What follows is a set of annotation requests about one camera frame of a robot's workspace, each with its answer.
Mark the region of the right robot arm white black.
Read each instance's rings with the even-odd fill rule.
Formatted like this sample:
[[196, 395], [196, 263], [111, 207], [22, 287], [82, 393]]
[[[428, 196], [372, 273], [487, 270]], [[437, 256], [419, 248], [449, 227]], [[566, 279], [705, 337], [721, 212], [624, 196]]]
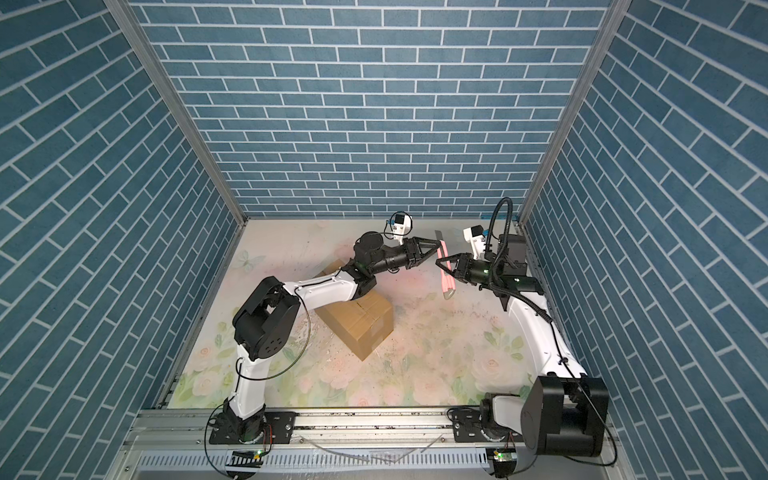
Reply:
[[494, 245], [479, 225], [463, 234], [470, 252], [443, 259], [441, 269], [500, 300], [522, 329], [535, 372], [527, 395], [487, 394], [481, 403], [484, 422], [520, 434], [535, 455], [595, 463], [610, 437], [610, 395], [604, 381], [578, 363], [549, 315], [543, 287], [527, 273], [524, 238], [503, 234]]

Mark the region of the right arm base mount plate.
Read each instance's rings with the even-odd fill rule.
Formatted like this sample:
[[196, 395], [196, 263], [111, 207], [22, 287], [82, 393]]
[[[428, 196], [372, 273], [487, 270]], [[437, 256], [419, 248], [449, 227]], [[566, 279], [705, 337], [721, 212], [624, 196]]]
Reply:
[[523, 436], [483, 417], [479, 407], [453, 406], [446, 410], [456, 443], [521, 443]]

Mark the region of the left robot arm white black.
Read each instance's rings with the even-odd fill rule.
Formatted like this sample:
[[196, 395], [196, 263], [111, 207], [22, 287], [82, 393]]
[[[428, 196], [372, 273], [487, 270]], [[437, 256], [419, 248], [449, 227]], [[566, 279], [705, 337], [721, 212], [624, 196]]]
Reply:
[[297, 282], [264, 278], [232, 320], [237, 380], [224, 412], [242, 421], [263, 416], [266, 382], [273, 378], [271, 358], [287, 343], [299, 313], [357, 300], [372, 290], [378, 274], [415, 268], [440, 247], [440, 241], [422, 237], [388, 246], [381, 233], [369, 231], [356, 240], [354, 256], [333, 273]]

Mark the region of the pink utility knife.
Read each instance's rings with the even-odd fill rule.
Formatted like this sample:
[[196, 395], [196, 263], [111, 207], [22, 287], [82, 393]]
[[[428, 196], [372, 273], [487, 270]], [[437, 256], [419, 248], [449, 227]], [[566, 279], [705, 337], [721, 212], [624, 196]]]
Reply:
[[[435, 237], [440, 243], [437, 253], [438, 260], [440, 261], [448, 256], [447, 245], [440, 230], [435, 231]], [[450, 300], [456, 292], [455, 279], [449, 274], [451, 264], [449, 262], [440, 263], [439, 261], [437, 262], [437, 265], [441, 270], [441, 288], [443, 297], [445, 300]]]

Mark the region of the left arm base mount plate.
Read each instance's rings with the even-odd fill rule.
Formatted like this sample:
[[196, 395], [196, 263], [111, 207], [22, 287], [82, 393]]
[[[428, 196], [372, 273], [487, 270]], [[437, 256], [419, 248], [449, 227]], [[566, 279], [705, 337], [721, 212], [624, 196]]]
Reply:
[[288, 444], [296, 418], [293, 411], [261, 411], [246, 420], [220, 412], [208, 422], [207, 440], [213, 445]]

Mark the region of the brown cardboard express box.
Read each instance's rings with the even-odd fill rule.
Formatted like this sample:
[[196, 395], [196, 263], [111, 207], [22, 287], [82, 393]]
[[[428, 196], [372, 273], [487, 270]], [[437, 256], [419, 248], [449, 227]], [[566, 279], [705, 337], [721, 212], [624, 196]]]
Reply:
[[394, 330], [394, 307], [375, 290], [360, 299], [332, 303], [315, 312], [361, 361]]

